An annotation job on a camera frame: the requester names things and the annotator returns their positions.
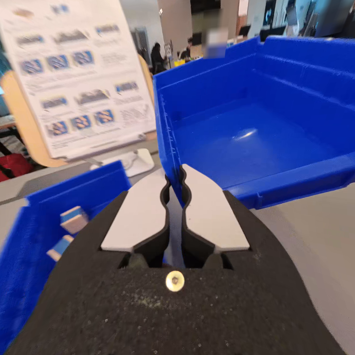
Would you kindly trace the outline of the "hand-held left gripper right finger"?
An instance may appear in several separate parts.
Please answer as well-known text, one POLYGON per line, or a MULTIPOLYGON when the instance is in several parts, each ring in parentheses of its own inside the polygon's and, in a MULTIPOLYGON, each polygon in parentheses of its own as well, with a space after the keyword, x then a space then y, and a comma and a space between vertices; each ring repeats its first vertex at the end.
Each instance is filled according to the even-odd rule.
POLYGON ((202 268, 214 254, 250 250, 227 198, 233 195, 188 164, 180 165, 180 183, 181 251, 187 268, 202 268))

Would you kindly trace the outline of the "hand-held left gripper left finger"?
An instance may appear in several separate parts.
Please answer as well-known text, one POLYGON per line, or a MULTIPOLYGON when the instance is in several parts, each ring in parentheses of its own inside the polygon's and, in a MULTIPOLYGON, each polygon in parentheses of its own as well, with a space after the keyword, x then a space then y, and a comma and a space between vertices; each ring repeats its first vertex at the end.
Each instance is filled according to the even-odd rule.
POLYGON ((100 248, 141 254, 148 264, 162 264, 169 244, 170 182, 164 170, 147 175, 127 192, 100 248))

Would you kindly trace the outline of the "blue plastic bin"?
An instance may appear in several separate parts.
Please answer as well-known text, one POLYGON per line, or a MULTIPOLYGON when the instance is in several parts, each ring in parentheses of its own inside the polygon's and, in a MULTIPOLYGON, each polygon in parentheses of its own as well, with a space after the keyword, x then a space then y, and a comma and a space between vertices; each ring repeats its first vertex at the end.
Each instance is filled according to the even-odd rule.
POLYGON ((259 37, 153 76, 162 167, 261 209, 355 180, 354 39, 259 37))
POLYGON ((26 196, 0 259, 0 352, 24 327, 55 267, 48 255, 66 234, 60 214, 80 206, 92 220, 131 184, 121 161, 26 196))

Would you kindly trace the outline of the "grey desk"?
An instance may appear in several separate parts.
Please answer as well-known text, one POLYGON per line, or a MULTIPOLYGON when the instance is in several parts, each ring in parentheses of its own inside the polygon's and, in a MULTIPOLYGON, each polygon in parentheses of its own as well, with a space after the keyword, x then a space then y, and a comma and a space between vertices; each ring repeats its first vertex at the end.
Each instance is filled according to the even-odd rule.
MULTIPOLYGON (((86 162, 46 168, 1 182, 1 249, 27 195, 90 170, 86 162)), ((167 261, 182 266, 182 207, 170 188, 167 261)), ((251 210, 294 261, 324 323, 347 354, 355 351, 354 184, 260 210, 251 210)))

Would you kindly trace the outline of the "red bag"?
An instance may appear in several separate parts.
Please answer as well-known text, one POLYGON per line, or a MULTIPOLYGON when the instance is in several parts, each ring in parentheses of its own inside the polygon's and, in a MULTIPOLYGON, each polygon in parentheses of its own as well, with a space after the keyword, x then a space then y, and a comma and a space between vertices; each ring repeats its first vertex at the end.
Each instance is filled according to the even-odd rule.
POLYGON ((0 181, 10 180, 33 171, 33 165, 20 153, 0 157, 0 181))

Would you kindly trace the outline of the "printed instruction sheet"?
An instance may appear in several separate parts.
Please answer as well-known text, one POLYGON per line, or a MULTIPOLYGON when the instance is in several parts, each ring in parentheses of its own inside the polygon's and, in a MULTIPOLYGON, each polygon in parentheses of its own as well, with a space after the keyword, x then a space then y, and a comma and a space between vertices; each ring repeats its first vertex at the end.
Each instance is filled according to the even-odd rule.
POLYGON ((1 39, 51 158, 94 156, 156 130, 119 1, 1 1, 1 39))

